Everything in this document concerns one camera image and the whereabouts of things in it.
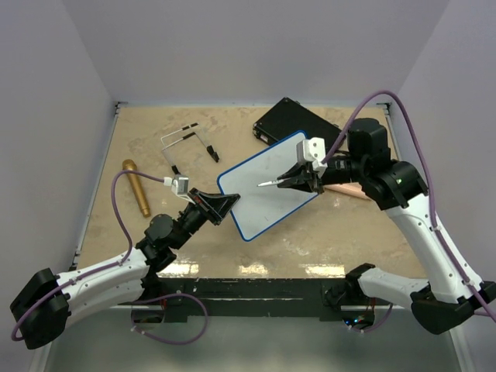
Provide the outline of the white whiteboard marker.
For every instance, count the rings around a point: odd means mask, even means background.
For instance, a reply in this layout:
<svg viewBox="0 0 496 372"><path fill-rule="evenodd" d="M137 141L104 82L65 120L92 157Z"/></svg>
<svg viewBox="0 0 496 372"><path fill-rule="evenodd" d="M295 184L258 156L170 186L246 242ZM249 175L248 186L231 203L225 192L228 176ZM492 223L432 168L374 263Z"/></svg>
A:
<svg viewBox="0 0 496 372"><path fill-rule="evenodd" d="M270 187L270 186L275 186L278 185L282 182L282 180L272 180L272 181L265 181L261 182L257 185L257 187L262 188L262 187Z"/></svg>

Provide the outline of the blue framed whiteboard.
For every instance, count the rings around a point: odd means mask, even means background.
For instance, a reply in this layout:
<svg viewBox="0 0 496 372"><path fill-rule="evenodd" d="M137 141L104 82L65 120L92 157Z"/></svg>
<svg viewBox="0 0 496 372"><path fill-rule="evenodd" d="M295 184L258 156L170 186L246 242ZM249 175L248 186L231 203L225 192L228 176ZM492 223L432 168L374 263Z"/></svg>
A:
<svg viewBox="0 0 496 372"><path fill-rule="evenodd" d="M277 185L257 187L261 182L276 180L277 176L294 166L297 162L296 145L306 138L303 131L293 133L217 177L222 194L241 196L231 215L243 241L256 239L318 196L316 193L278 188Z"/></svg>

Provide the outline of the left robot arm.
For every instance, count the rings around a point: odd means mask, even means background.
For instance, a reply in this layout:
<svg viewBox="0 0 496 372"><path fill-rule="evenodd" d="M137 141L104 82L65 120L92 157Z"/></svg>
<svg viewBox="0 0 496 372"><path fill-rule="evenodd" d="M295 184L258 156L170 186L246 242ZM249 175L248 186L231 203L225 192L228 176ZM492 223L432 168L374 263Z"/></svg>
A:
<svg viewBox="0 0 496 372"><path fill-rule="evenodd" d="M37 271L9 306L15 319L12 340L38 349L95 312L122 303L154 303L160 297L158 273L205 223L219 225L241 197L192 188L188 199L176 219L154 216L144 237L115 257L59 274Z"/></svg>

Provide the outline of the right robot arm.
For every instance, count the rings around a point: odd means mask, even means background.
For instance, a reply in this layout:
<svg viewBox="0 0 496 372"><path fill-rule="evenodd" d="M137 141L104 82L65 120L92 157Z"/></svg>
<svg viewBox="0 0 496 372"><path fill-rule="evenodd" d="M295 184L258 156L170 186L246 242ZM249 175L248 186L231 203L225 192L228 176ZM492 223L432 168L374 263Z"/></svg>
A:
<svg viewBox="0 0 496 372"><path fill-rule="evenodd" d="M277 178L277 187L321 194L326 185L358 183L402 232L427 277L411 279L364 263L327 292L329 304L338 308L345 300L356 305L369 298L385 300L410 309L424 329L439 335L494 301L495 283L483 281L442 233L420 173L392 159L385 127L376 119L356 119L346 138L347 150L329 159L324 158L324 139L302 140L296 164Z"/></svg>

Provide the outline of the pink microphone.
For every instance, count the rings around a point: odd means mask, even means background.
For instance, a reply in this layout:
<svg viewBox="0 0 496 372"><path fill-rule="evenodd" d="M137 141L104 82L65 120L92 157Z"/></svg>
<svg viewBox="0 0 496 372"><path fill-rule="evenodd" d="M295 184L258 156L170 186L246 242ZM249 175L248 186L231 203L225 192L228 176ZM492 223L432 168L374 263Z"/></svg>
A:
<svg viewBox="0 0 496 372"><path fill-rule="evenodd" d="M365 195L365 193L361 190L361 188L357 187L354 184L331 184L331 185L326 185L325 189L338 192L344 195L348 195L350 197L369 200L369 198Z"/></svg>

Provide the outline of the black hard case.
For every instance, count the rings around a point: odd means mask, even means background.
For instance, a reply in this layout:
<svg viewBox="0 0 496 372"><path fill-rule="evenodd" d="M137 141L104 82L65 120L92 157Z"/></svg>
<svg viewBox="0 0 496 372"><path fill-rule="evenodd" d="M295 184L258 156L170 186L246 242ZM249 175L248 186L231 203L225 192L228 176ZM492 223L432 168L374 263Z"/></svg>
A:
<svg viewBox="0 0 496 372"><path fill-rule="evenodd" d="M303 131L308 138L319 137L333 145L341 130L299 102L282 98L253 124L253 134L271 146L293 133Z"/></svg>

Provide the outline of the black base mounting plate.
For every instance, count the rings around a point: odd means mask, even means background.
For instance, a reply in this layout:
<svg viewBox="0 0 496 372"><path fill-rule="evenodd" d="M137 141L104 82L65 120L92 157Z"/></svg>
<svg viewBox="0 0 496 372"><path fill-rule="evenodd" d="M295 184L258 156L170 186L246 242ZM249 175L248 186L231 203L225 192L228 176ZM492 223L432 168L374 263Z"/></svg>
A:
<svg viewBox="0 0 496 372"><path fill-rule="evenodd" d="M185 322L202 315L197 298L211 317L317 318L323 322L353 323L363 316L374 320L373 306L386 305L360 294L346 294L342 278L161 278L127 305L161 308L166 322Z"/></svg>

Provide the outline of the gold microphone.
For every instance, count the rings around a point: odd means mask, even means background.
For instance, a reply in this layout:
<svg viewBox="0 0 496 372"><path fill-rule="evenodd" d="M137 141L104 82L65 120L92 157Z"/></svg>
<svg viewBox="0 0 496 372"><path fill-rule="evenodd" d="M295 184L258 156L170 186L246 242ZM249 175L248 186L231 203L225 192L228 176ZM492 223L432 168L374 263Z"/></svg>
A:
<svg viewBox="0 0 496 372"><path fill-rule="evenodd" d="M126 159L122 162L122 169L124 171L138 171L138 168L135 162L131 159ZM141 211L143 217L148 218L151 216L150 206L147 201L143 186L140 181L140 176L134 173L126 174L130 186L133 190L133 194L135 196L136 202L139 206L139 210Z"/></svg>

